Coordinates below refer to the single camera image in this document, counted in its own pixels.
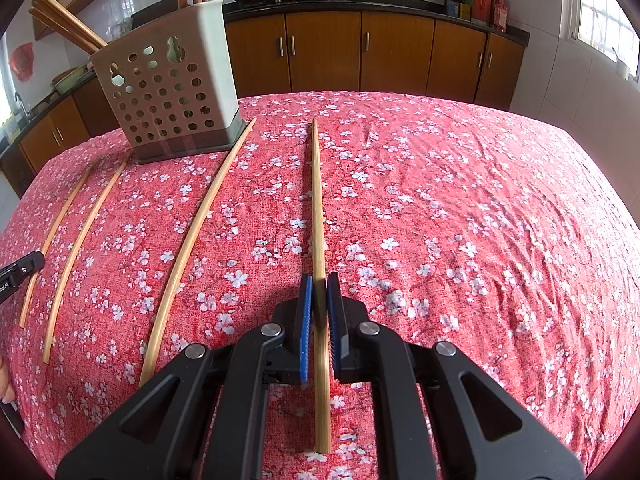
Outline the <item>person's hand at edge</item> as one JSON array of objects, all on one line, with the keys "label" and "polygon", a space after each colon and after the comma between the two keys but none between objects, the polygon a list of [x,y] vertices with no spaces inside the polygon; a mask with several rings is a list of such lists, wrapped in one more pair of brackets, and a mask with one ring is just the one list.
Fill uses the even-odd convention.
[{"label": "person's hand at edge", "polygon": [[0,358],[0,399],[3,404],[9,404],[15,399],[9,364],[6,362],[6,359],[3,358]]}]

